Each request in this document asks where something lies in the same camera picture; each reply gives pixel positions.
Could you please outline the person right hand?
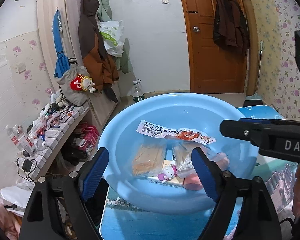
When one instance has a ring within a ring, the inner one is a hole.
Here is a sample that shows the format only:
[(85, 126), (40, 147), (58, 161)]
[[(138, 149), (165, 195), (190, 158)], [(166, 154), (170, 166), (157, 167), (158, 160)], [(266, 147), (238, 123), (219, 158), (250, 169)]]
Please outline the person right hand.
[(295, 218), (300, 217), (300, 164), (296, 169), (296, 181), (293, 187), (294, 198), (293, 198), (293, 215)]

